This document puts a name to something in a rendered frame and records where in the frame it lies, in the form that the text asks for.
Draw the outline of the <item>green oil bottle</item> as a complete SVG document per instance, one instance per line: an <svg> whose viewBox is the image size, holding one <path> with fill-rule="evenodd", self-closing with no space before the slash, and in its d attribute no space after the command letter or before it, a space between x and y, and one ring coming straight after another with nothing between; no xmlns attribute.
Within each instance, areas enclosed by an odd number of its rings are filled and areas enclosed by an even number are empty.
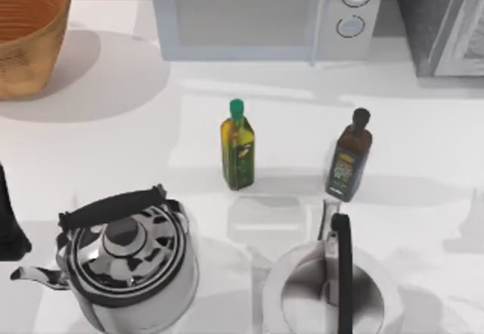
<svg viewBox="0 0 484 334"><path fill-rule="evenodd" d="M222 172L230 190L241 190L255 180L255 132L244 115L241 99L230 101L229 112L220 127Z"/></svg>

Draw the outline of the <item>dark brown bottle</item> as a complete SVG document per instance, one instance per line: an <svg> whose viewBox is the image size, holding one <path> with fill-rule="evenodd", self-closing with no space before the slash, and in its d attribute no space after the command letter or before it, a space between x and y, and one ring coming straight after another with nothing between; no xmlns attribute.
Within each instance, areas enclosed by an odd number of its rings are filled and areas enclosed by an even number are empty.
<svg viewBox="0 0 484 334"><path fill-rule="evenodd" d="M348 203L354 197L362 179L373 143L367 130L371 113L359 107L352 114L352 123L339 136L330 164L326 192Z"/></svg>

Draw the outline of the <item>pale microwave oven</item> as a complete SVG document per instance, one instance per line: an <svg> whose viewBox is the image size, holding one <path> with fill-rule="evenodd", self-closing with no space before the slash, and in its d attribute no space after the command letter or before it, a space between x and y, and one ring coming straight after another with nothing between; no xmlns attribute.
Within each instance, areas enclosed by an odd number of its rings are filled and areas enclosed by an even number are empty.
<svg viewBox="0 0 484 334"><path fill-rule="evenodd" d="M366 58L381 0L152 0L162 56L169 61L354 61ZM365 21L359 36L340 19Z"/></svg>

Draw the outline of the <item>open white kettle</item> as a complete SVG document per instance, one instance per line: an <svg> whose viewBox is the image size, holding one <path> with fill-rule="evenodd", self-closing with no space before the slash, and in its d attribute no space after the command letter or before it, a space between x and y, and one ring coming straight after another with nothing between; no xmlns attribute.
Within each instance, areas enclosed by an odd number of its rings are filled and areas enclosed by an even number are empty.
<svg viewBox="0 0 484 334"><path fill-rule="evenodd" d="M325 199L316 240L295 246L269 271L262 290L267 334L402 334L397 285L353 245L340 206Z"/></svg>

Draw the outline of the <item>brown woven basket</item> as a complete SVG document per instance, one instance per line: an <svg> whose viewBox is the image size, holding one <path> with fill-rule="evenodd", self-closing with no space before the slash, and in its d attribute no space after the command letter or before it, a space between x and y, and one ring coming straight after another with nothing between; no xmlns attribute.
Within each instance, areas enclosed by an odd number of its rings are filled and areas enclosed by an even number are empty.
<svg viewBox="0 0 484 334"><path fill-rule="evenodd" d="M0 99L41 93L67 31L71 0L0 0Z"/></svg>

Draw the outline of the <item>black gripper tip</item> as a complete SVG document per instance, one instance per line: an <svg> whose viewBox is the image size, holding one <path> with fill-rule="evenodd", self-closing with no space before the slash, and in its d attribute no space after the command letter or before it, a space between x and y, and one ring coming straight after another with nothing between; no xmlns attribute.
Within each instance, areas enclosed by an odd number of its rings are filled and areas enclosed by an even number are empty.
<svg viewBox="0 0 484 334"><path fill-rule="evenodd" d="M19 261L31 250L32 244L12 209L5 170L0 163L0 262Z"/></svg>

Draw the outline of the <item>grey cabinet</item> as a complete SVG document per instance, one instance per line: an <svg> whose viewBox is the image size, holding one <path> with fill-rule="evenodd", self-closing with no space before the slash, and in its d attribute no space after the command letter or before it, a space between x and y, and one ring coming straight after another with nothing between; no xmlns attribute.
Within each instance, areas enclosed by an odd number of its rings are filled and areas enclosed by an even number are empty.
<svg viewBox="0 0 484 334"><path fill-rule="evenodd" d="M418 77L484 77L484 0L397 0Z"/></svg>

